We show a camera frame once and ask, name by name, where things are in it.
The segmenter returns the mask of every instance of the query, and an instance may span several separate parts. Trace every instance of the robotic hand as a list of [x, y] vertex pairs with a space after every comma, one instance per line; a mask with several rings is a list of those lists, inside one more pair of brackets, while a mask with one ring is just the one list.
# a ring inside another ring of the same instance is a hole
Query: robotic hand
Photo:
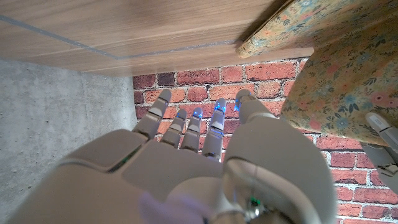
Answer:
[[216, 102], [201, 155], [201, 109], [180, 149], [180, 110], [153, 140], [171, 93], [164, 90], [132, 131], [77, 149], [37, 186], [9, 223], [335, 223], [331, 174], [319, 150], [247, 90], [240, 127], [220, 163], [226, 101]]

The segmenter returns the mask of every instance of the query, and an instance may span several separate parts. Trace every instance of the fingertip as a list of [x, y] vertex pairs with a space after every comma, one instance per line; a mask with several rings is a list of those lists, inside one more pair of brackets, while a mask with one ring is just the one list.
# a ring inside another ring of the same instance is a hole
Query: fingertip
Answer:
[[165, 100], [167, 102], [170, 102], [170, 100], [172, 98], [172, 92], [170, 90], [168, 90], [168, 89], [163, 90], [160, 93], [159, 98], [161, 98], [161, 99], [163, 99], [163, 100]]
[[177, 112], [177, 117], [181, 118], [181, 119], [186, 119], [187, 118], [187, 111], [184, 109], [180, 109]]
[[201, 108], [195, 108], [193, 110], [192, 116], [195, 116], [197, 118], [201, 118], [202, 117], [202, 110]]

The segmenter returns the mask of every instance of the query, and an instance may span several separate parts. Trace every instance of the robot finger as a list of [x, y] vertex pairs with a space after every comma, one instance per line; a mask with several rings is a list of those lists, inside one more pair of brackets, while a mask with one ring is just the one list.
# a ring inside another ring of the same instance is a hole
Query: robot finger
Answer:
[[159, 128], [160, 121], [163, 118], [171, 97], [172, 93], [170, 90], [163, 90], [149, 111], [137, 123], [132, 131], [147, 136], [148, 140], [153, 139], [156, 135], [157, 129]]
[[178, 143], [180, 142], [181, 132], [184, 128], [186, 118], [187, 112], [184, 109], [179, 110], [172, 124], [160, 141], [170, 144], [174, 148], [178, 148]]
[[239, 90], [236, 94], [235, 110], [239, 111], [239, 121], [241, 124], [249, 122], [256, 116], [275, 116], [254, 97], [249, 90]]
[[191, 120], [188, 123], [187, 132], [182, 140], [180, 149], [188, 149], [195, 153], [199, 150], [200, 121], [202, 116], [201, 108], [195, 108]]
[[216, 101], [213, 116], [203, 145], [202, 155], [220, 161], [223, 148], [224, 116], [226, 101], [220, 98]]

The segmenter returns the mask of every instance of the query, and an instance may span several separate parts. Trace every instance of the floral fabric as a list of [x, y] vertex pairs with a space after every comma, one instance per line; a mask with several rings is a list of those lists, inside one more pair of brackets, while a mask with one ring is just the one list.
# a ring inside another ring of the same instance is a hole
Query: floral fabric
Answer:
[[237, 49], [241, 58], [277, 49], [319, 47], [377, 24], [395, 0], [290, 0]]
[[293, 126], [386, 145], [365, 114], [398, 126], [397, 17], [316, 49], [298, 75], [282, 116]]
[[314, 47], [282, 116], [297, 128], [386, 145], [365, 114], [398, 126], [397, 19], [395, 0], [291, 0], [237, 53]]

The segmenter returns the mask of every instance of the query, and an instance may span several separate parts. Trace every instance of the brick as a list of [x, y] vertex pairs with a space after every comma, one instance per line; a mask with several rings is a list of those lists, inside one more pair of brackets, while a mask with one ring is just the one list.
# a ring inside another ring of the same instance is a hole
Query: brick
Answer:
[[207, 132], [207, 122], [201, 121], [200, 123], [200, 134], [206, 134]]
[[192, 87], [188, 89], [188, 100], [202, 102], [207, 98], [207, 91], [203, 87]]
[[246, 75], [250, 81], [294, 78], [295, 64], [293, 62], [276, 62], [248, 65], [246, 66]]
[[317, 139], [317, 147], [320, 149], [362, 149], [357, 140], [334, 136], [319, 137]]
[[234, 119], [234, 120], [226, 120], [224, 122], [224, 134], [233, 134], [236, 130], [236, 128], [240, 125], [241, 123], [239, 120]]
[[379, 173], [376, 170], [371, 172], [371, 182], [373, 185], [384, 185], [384, 183], [381, 182]]
[[212, 84], [218, 83], [218, 69], [184, 71], [177, 73], [177, 83], [179, 85], [190, 84]]
[[155, 83], [155, 75], [138, 75], [132, 78], [134, 89], [152, 87]]
[[327, 157], [328, 157], [327, 154], [326, 154], [325, 152], [321, 152], [321, 153], [322, 153], [322, 155], [323, 155], [323, 158], [324, 158], [324, 159], [327, 159]]
[[355, 164], [355, 153], [338, 153], [333, 152], [330, 160], [332, 167], [352, 168]]
[[365, 153], [358, 153], [358, 155], [356, 156], [356, 167], [374, 168], [374, 165]]
[[223, 149], [228, 147], [229, 140], [231, 140], [231, 136], [223, 136]]
[[257, 89], [258, 98], [275, 98], [278, 96], [280, 90], [279, 82], [265, 82], [260, 83]]
[[134, 91], [134, 103], [144, 103], [144, 94], [142, 91]]
[[391, 218], [398, 220], [398, 208], [391, 209]]
[[280, 112], [282, 111], [282, 105], [284, 104], [284, 101], [273, 101], [273, 102], [261, 102], [264, 106], [266, 106], [269, 111], [275, 115], [279, 116]]
[[240, 85], [223, 85], [210, 88], [210, 99], [218, 100], [224, 98], [226, 100], [235, 100], [235, 96], [239, 90], [248, 89], [254, 92], [254, 84], [240, 84]]
[[161, 121], [159, 128], [157, 129], [157, 134], [166, 133], [167, 129], [170, 127], [171, 124], [172, 124], [171, 121]]
[[221, 69], [222, 82], [232, 83], [242, 81], [242, 66], [226, 67]]
[[199, 150], [203, 148], [204, 143], [205, 143], [205, 137], [199, 137]]
[[[185, 90], [184, 89], [171, 89], [172, 98], [170, 100], [171, 103], [181, 102], [185, 99]], [[147, 90], [145, 91], [145, 102], [146, 103], [153, 103], [156, 98], [160, 95], [162, 90]]]
[[136, 106], [137, 119], [141, 119], [149, 111], [149, 108], [149, 106]]
[[362, 205], [355, 204], [339, 204], [338, 205], [338, 215], [342, 216], [350, 216], [350, 217], [358, 217], [361, 213]]
[[298, 72], [299, 72], [299, 73], [301, 72], [301, 70], [303, 70], [304, 65], [305, 65], [305, 62], [307, 62], [307, 61], [306, 61], [306, 60], [302, 60], [302, 61], [300, 62], [300, 64], [298, 65]]
[[336, 170], [332, 169], [331, 174], [335, 183], [340, 184], [366, 184], [366, 174], [364, 170]]
[[157, 74], [157, 84], [159, 86], [174, 86], [174, 72]]
[[294, 80], [286, 81], [284, 86], [284, 96], [287, 96], [292, 90]]
[[204, 103], [204, 104], [191, 104], [191, 105], [180, 105], [180, 109], [184, 109], [187, 111], [187, 118], [191, 118], [193, 110], [195, 108], [202, 109], [202, 118], [210, 118], [213, 115], [214, 104], [213, 103]]
[[343, 221], [343, 224], [394, 224], [394, 223], [392, 223], [392, 222], [371, 221], [371, 220], [346, 219], [346, 220]]
[[313, 141], [313, 136], [305, 136], [307, 137], [307, 139], [309, 139], [310, 141]]
[[234, 108], [235, 108], [234, 103], [226, 104], [225, 118], [238, 118], [239, 117], [239, 111], [235, 111]]
[[336, 187], [338, 200], [350, 201], [353, 199], [354, 191], [347, 187]]
[[390, 189], [355, 189], [355, 202], [398, 203], [398, 195]]
[[387, 207], [365, 206], [362, 210], [362, 215], [365, 218], [384, 218], [387, 214]]
[[175, 115], [177, 115], [177, 108], [175, 106], [168, 106], [163, 118], [174, 119]]
[[223, 152], [223, 153], [221, 154], [221, 162], [224, 162], [224, 159], [225, 159], [225, 152]]

